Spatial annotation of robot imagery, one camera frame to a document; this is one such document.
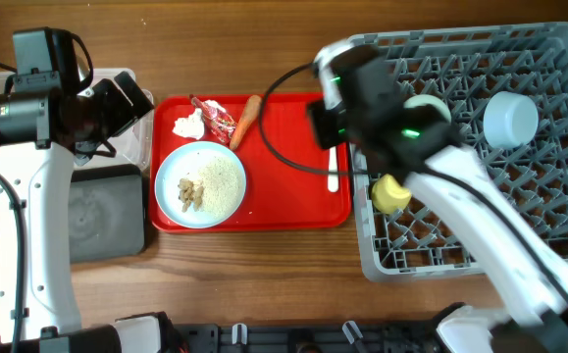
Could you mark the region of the orange carrot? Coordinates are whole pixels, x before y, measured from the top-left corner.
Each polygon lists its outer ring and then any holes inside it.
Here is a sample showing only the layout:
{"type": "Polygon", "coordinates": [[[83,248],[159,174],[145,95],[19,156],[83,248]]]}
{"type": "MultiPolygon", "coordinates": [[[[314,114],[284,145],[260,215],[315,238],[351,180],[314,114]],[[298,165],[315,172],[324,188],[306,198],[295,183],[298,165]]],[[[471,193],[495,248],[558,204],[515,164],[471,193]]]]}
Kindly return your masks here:
{"type": "Polygon", "coordinates": [[[259,95],[252,95],[248,98],[232,135],[230,142],[231,150],[238,148],[243,137],[246,135],[253,122],[257,119],[261,104],[262,97],[259,95]]]}

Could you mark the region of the white tissue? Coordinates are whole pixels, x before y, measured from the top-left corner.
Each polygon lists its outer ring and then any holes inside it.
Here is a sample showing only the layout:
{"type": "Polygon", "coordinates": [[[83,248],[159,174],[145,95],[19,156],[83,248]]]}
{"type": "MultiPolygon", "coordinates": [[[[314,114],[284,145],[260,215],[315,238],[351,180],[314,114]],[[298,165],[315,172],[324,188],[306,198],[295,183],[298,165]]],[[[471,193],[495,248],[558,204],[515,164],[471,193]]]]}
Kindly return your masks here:
{"type": "Polygon", "coordinates": [[[189,116],[185,118],[178,118],[175,121],[172,133],[183,138],[200,140],[205,134],[202,110],[196,108],[189,116]]]}

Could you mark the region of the white plastic spoon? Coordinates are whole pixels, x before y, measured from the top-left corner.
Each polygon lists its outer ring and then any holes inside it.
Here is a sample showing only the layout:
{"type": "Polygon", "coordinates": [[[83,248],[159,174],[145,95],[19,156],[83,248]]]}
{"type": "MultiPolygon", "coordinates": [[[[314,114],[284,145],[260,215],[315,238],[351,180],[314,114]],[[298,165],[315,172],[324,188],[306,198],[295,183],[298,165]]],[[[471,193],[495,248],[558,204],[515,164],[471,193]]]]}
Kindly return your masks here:
{"type": "Polygon", "coordinates": [[[339,180],[338,175],[334,175],[334,172],[337,172],[337,156],[335,147],[332,147],[329,150],[328,169],[330,174],[328,175],[327,188],[329,192],[336,193],[339,190],[339,180]]]}

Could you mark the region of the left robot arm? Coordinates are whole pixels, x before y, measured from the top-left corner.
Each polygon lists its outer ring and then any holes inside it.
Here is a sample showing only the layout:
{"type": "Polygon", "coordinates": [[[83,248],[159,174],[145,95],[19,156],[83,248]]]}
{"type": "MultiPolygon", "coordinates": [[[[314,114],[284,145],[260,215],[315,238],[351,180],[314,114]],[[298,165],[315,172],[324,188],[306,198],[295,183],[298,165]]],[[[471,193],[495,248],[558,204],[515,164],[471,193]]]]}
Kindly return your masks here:
{"type": "Polygon", "coordinates": [[[74,167],[153,108],[132,76],[67,88],[56,74],[20,76],[0,94],[0,352],[163,352],[162,313],[84,328],[69,243],[74,167]]]}

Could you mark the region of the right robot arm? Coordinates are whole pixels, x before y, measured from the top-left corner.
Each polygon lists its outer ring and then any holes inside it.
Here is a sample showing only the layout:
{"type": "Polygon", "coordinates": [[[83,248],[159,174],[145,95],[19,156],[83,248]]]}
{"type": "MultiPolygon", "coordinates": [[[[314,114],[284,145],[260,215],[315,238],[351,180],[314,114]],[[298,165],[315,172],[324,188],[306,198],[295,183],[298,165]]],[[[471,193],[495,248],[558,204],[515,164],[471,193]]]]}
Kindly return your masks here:
{"type": "Polygon", "coordinates": [[[463,306],[436,332],[452,352],[568,352],[568,263],[493,184],[476,151],[432,95],[405,98],[379,50],[339,41],[312,62],[323,100],[320,143],[346,141],[378,160],[453,232],[503,301],[463,306]]]}

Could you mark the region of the red snack wrapper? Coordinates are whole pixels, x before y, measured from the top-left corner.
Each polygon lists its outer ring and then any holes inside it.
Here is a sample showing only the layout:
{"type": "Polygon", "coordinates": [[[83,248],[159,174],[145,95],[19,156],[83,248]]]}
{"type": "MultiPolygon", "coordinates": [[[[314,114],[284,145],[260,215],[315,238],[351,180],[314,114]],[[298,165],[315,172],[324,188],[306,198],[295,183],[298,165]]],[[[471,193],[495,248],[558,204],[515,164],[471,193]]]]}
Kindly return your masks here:
{"type": "Polygon", "coordinates": [[[190,95],[189,100],[194,108],[201,110],[201,120],[214,136],[223,144],[229,144],[236,128],[232,116],[214,101],[203,101],[194,95],[190,95]]]}

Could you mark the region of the green bowl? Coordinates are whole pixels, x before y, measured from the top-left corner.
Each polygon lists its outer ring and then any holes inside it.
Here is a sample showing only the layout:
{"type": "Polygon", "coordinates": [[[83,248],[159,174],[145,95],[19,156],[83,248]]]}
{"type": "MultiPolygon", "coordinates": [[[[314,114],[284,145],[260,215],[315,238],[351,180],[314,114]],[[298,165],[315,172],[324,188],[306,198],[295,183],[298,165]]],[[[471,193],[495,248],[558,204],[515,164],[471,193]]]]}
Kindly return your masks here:
{"type": "Polygon", "coordinates": [[[406,109],[418,108],[425,105],[433,106],[449,123],[451,122],[451,112],[448,106],[436,96],[420,94],[412,96],[404,102],[404,107],[406,109]]]}

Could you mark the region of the yellow cup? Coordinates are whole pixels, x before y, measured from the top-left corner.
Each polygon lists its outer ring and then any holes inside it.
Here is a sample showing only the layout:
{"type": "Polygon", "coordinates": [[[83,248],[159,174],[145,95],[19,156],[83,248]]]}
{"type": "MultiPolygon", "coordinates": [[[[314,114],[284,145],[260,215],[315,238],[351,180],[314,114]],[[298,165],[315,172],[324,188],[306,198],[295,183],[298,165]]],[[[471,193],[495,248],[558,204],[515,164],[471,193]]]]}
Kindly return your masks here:
{"type": "Polygon", "coordinates": [[[409,204],[412,194],[402,187],[391,175],[384,175],[371,188],[371,201],[374,207],[387,215],[397,210],[404,210],[409,204]]]}

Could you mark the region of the light blue bowl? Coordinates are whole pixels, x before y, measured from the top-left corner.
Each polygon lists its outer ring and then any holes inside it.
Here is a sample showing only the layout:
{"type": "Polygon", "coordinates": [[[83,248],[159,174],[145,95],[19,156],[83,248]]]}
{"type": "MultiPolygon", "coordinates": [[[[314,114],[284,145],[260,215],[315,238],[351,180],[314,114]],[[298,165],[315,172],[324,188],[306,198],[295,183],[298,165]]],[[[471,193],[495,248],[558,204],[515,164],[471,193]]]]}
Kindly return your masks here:
{"type": "Polygon", "coordinates": [[[488,102],[483,120],[488,145],[513,149],[532,141],[537,133],[539,113],[528,96],[501,91],[488,102]]]}

